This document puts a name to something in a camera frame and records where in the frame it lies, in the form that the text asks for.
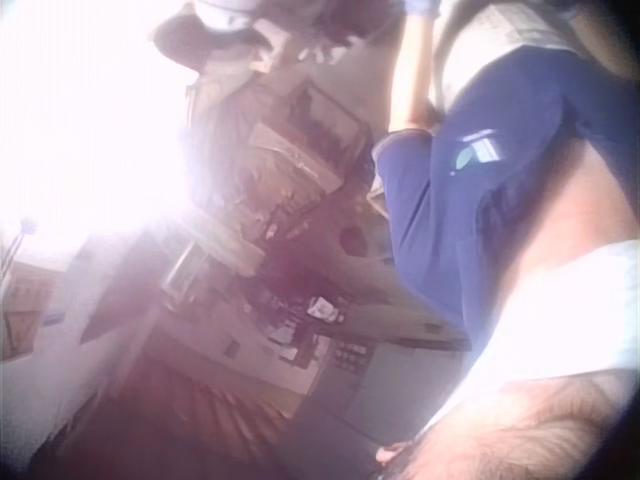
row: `person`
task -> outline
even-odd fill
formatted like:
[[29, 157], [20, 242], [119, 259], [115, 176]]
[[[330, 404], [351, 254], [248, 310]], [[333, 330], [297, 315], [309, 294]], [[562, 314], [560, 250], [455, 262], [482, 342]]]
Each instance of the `person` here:
[[401, 278], [477, 354], [380, 478], [571, 478], [638, 386], [640, 96], [545, 5], [487, 2], [443, 56], [462, 4], [406, 2], [373, 156]]

